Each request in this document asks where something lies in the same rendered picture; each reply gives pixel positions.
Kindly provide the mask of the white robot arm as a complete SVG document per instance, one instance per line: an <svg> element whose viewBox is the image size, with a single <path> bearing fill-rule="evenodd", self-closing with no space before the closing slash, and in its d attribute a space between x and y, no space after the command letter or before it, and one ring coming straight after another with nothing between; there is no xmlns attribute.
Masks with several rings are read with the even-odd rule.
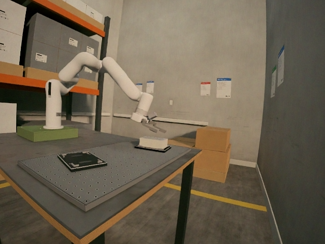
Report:
<svg viewBox="0 0 325 244"><path fill-rule="evenodd" d="M78 83L78 73L84 66L94 72L108 73L131 100L138 102L135 112L149 119L157 117L156 112L147 115L153 96L139 91L113 58L106 57L99 61L94 55L81 52L60 71L58 77L62 82L51 79L45 85L46 125L43 126L44 129L63 128L61 126L61 95L67 94Z"/></svg>

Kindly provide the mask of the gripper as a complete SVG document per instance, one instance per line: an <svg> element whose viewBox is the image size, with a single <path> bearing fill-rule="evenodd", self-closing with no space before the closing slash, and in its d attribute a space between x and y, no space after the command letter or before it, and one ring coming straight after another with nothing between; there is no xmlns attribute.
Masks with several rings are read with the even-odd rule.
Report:
<svg viewBox="0 0 325 244"><path fill-rule="evenodd" d="M157 129L159 129L159 131L161 131L161 132L163 132L163 133L166 133L166 130L157 127L155 122L153 122L151 119L149 119L149 117L146 117L146 116L144 116L144 115L142 115L142 114L139 114L139 113L137 113L137 112L132 113L132 115L131 115L131 119L134 120L134 121L137 121L137 122L139 122L139 123L142 123L143 126L148 127L149 130L151 130L151 131L153 131L153 132L155 132L155 133L157 133ZM150 127L150 126L148 126L148 125L146 125L146 124L153 124L153 126L154 126L155 128L157 128L157 129L155 129L155 128L153 128L153 127Z"/></svg>

